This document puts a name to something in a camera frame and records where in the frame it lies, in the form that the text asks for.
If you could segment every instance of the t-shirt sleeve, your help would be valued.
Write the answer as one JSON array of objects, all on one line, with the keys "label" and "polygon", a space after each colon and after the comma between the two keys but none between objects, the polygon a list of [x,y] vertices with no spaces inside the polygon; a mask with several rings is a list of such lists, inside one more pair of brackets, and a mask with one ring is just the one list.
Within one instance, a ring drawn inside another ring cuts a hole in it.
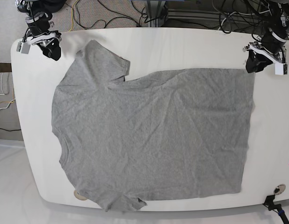
[{"label": "t-shirt sleeve", "polygon": [[130,62],[104,48],[97,41],[90,41],[76,54],[58,87],[68,86],[72,91],[96,90],[113,81],[124,81]]}]

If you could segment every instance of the black cable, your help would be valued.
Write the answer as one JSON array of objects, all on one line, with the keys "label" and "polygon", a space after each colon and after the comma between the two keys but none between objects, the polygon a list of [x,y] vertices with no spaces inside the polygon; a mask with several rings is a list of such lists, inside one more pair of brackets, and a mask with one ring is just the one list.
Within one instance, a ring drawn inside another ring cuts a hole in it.
[{"label": "black cable", "polygon": [[250,5],[248,0],[243,0],[244,3],[248,6],[248,8],[250,8],[250,10],[258,17],[262,18],[264,21],[271,21],[270,17],[264,16],[262,14],[260,14],[255,8],[253,8],[252,5]]},{"label": "black cable", "polygon": [[78,9],[78,3],[79,3],[79,2],[80,2],[80,0],[75,4],[75,8],[76,8],[76,11],[77,11],[77,13],[78,13],[78,21],[77,21],[76,18],[75,18],[75,12],[74,12],[74,16],[73,16],[74,21],[76,22],[76,24],[78,24],[78,25],[79,25],[80,27],[82,27],[83,29],[91,29],[91,28],[93,28],[98,22],[102,21],[102,22],[105,23],[103,28],[106,27],[107,22],[106,22],[105,20],[97,20],[97,21],[95,21],[90,27],[85,27],[85,26],[83,26],[83,25],[81,24],[81,22],[80,22],[80,12],[79,12],[79,9]]},{"label": "black cable", "polygon": [[262,21],[256,23],[255,25],[252,25],[252,26],[250,25],[250,26],[248,26],[248,27],[244,27],[244,28],[240,28],[240,29],[235,29],[234,32],[242,32],[242,31],[245,30],[245,29],[248,29],[248,28],[251,28],[251,27],[255,27],[255,26],[259,26],[261,22],[262,22]]},{"label": "black cable", "polygon": [[256,42],[262,43],[260,40],[257,40],[257,39],[254,37],[254,29],[253,29],[253,31],[252,31],[252,33],[251,33],[251,36],[252,36],[252,38],[253,38]]},{"label": "black cable", "polygon": [[151,20],[147,20],[147,19],[148,19],[148,17],[145,18],[144,23],[149,23],[149,22],[151,22],[151,21],[155,21],[155,20],[158,20],[158,19],[162,19],[162,17],[159,16],[159,17],[156,17],[156,18],[151,19]]},{"label": "black cable", "polygon": [[141,25],[141,19],[142,19],[142,18],[146,19],[146,18],[148,17],[148,14],[147,14],[147,13],[144,13],[144,9],[145,9],[145,7],[143,7],[143,9],[142,9],[142,11],[141,11],[141,16],[140,16],[139,21],[138,21],[138,23],[139,23],[140,25]]},{"label": "black cable", "polygon": [[30,13],[31,13],[31,16],[32,16],[33,22],[35,22],[35,19],[34,19],[34,16],[33,16],[32,10],[31,10],[31,4],[30,4],[30,1],[28,2],[28,5],[29,5],[29,10],[30,10]]},{"label": "black cable", "polygon": [[127,17],[125,17],[125,16],[118,16],[118,17],[114,17],[114,18],[112,18],[110,21],[108,21],[108,23],[105,25],[105,27],[104,28],[107,28],[107,26],[109,25],[109,23],[110,22],[112,22],[113,20],[115,20],[115,19],[128,19],[129,20],[129,18],[127,18]]},{"label": "black cable", "polygon": [[261,7],[261,1],[259,2],[258,6],[257,6],[257,11],[260,10],[260,7]]},{"label": "black cable", "polygon": [[134,3],[133,3],[133,0],[131,0],[131,3],[132,3],[133,8],[134,8],[138,13],[142,14],[142,12],[135,7],[135,5],[134,5]]},{"label": "black cable", "polygon": [[105,9],[107,9],[108,11],[113,12],[113,13],[116,13],[116,14],[119,14],[119,15],[122,15],[122,16],[125,16],[125,17],[127,17],[127,18],[130,18],[130,20],[134,21],[137,25],[140,26],[140,24],[139,24],[135,19],[133,19],[131,16],[125,15],[125,14],[123,14],[123,13],[115,12],[115,11],[109,9],[108,7],[106,7],[100,0],[97,0],[97,1],[98,1],[98,3],[99,3],[101,6],[103,6],[103,7],[104,7]]},{"label": "black cable", "polygon": [[27,35],[28,35],[28,31],[30,30],[30,27],[28,27],[27,29],[26,29],[26,31],[25,31],[25,34],[24,34],[24,36],[23,36],[23,39],[22,39],[22,42],[25,42],[26,41],[26,39],[27,39]]},{"label": "black cable", "polygon": [[[234,3],[235,3],[235,1],[236,0],[233,0],[233,3],[232,3],[232,9],[233,9],[233,11],[235,11],[235,9],[234,9]],[[245,7],[246,7],[246,12],[245,13],[248,13],[248,6],[243,2],[243,4],[245,5]]]},{"label": "black cable", "polygon": [[21,129],[7,130],[7,129],[4,129],[4,128],[0,128],[0,130],[6,131],[6,132],[17,132],[17,131],[21,131]]},{"label": "black cable", "polygon": [[282,53],[282,63],[285,63],[285,55],[284,55],[284,51],[282,48],[281,48],[281,53]]},{"label": "black cable", "polygon": [[[230,22],[230,20],[229,20],[229,16],[227,16],[227,15],[222,11],[222,8],[223,8],[225,2],[226,2],[226,0],[223,0],[223,2],[222,2],[222,4],[221,4],[221,9],[218,9],[218,8],[215,6],[214,0],[212,0],[212,5],[213,5],[213,8],[214,8],[217,12],[219,12],[219,26],[220,26],[220,29],[222,30],[223,33],[225,33],[225,34],[230,34],[230,33],[232,32],[232,24],[231,24],[231,22]],[[229,24],[229,26],[230,26],[230,30],[229,30],[229,31],[225,31],[225,30],[223,29],[222,24],[221,24],[221,23],[222,23],[222,22],[221,22],[221,15],[223,15],[223,16],[226,18],[226,20],[227,20],[227,22],[228,22],[228,24]]]},{"label": "black cable", "polygon": [[253,24],[254,24],[254,18],[253,18],[253,15],[252,15],[252,11],[250,10],[250,13],[251,13],[251,19],[252,19],[252,22],[253,22]]},{"label": "black cable", "polygon": [[[269,209],[269,206],[266,206],[264,204],[263,204],[263,206],[265,206],[267,209]],[[276,212],[279,215],[278,211],[275,211],[275,210],[271,210],[271,211],[274,211],[274,212]]]},{"label": "black cable", "polygon": [[95,21],[90,27],[86,27],[86,26],[83,26],[82,24],[81,24],[81,22],[80,22],[80,12],[79,12],[79,9],[78,9],[78,3],[80,2],[80,0],[75,4],[75,8],[76,8],[76,11],[77,11],[77,13],[78,13],[78,21],[77,21],[77,19],[76,19],[76,17],[75,17],[75,9],[73,9],[73,12],[74,12],[74,16],[73,16],[73,19],[74,19],[74,21],[76,22],[76,24],[78,24],[80,27],[82,27],[83,29],[91,29],[92,27],[94,27],[98,22],[100,22],[100,21],[102,21],[102,22],[104,22],[105,24],[104,24],[104,26],[103,26],[103,28],[106,28],[113,20],[115,20],[115,19],[119,19],[119,18],[121,18],[121,19],[128,19],[128,20],[132,20],[132,21],[135,21],[133,18],[131,18],[130,16],[126,16],[126,15],[124,15],[124,16],[117,16],[117,17],[114,17],[114,18],[112,18],[110,21],[108,21],[108,22],[106,22],[105,20],[97,20],[97,21]]},{"label": "black cable", "polygon": [[235,3],[235,0],[233,0],[233,3],[232,3],[232,9],[233,9],[233,11],[234,12],[236,12],[247,24],[249,24],[249,25],[251,25],[251,26],[254,26],[255,25],[255,23],[250,23],[250,22],[248,22],[246,19],[245,19],[245,17],[244,16],[242,16],[240,13],[239,13],[239,11],[237,11],[235,8],[234,8],[234,3]]},{"label": "black cable", "polygon": [[238,24],[236,23],[236,21],[233,19],[233,17],[230,16],[230,15],[228,15],[228,16],[232,19],[232,21],[233,21],[233,23],[236,25],[236,27],[237,27],[238,29],[240,29],[240,27],[238,26]]},{"label": "black cable", "polygon": [[196,24],[196,25],[202,26],[202,27],[207,28],[207,29],[215,29],[215,28],[218,28],[218,26],[219,26],[219,25],[217,25],[215,27],[208,27],[206,25],[203,25],[203,24],[200,24],[200,23],[197,23],[197,22],[187,22],[187,21],[183,21],[183,20],[180,20],[180,19],[173,19],[173,18],[170,18],[170,20],[176,20],[176,21],[179,21],[179,22],[182,22],[182,23],[188,23],[188,24]]},{"label": "black cable", "polygon": [[254,0],[249,0],[249,1],[251,1],[251,2],[253,2],[253,3],[255,3],[255,4],[258,4],[258,2],[254,1]]}]

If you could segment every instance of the wrinkled fabric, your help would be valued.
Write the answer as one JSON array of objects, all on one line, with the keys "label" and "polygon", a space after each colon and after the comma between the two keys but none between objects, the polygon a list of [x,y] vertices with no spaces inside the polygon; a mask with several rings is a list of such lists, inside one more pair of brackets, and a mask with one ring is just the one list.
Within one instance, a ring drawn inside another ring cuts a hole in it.
[{"label": "wrinkled fabric", "polygon": [[241,190],[254,74],[159,71],[124,81],[130,62],[90,41],[57,86],[60,163],[105,210]]}]

